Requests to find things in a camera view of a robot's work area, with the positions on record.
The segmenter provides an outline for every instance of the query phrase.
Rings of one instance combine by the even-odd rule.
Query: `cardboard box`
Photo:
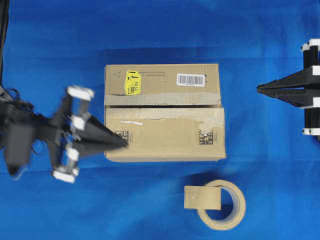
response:
[[[162,76],[146,76],[160,71]],[[193,80],[205,82],[178,85],[180,74],[202,76]],[[140,78],[131,85],[139,87],[132,90],[138,89],[138,94],[130,92],[126,82],[130,75],[134,81]],[[106,67],[105,81],[106,126],[129,143],[128,148],[107,152],[108,159],[172,162],[226,157],[217,64],[111,65]]]
[[[127,71],[138,71],[138,95],[126,95]],[[203,75],[204,86],[177,85],[178,74]],[[109,65],[105,68],[105,98],[108,106],[219,105],[218,64]]]

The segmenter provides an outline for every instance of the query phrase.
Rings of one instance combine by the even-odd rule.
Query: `white sticker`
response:
[[[178,86],[204,87],[205,75],[178,73],[176,84]]]

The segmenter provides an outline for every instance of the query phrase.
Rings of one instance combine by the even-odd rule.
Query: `blue background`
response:
[[[18,181],[0,161],[0,239],[319,237],[320,144],[302,135],[301,109],[256,93],[301,70],[311,38],[317,0],[11,1],[3,85],[36,112],[52,114],[76,84],[96,92],[90,110],[103,121],[106,64],[219,63],[228,158],[130,164],[100,154],[80,161],[73,185],[51,177],[47,150]],[[230,231],[184,209],[184,185],[215,179],[246,198]]]

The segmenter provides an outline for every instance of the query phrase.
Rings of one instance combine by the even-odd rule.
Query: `tape roll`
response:
[[[222,220],[211,219],[205,209],[197,209],[201,220],[211,229],[229,230],[237,226],[245,216],[246,200],[241,190],[232,182],[225,180],[214,180],[207,183],[207,187],[220,187],[226,190],[232,198],[233,209],[229,216]]]

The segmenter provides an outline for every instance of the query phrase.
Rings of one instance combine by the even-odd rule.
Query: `warning symbol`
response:
[[[119,72],[119,71],[116,72],[116,73],[114,73],[113,75],[116,76],[116,77],[118,77],[118,78],[120,78],[120,72]]]

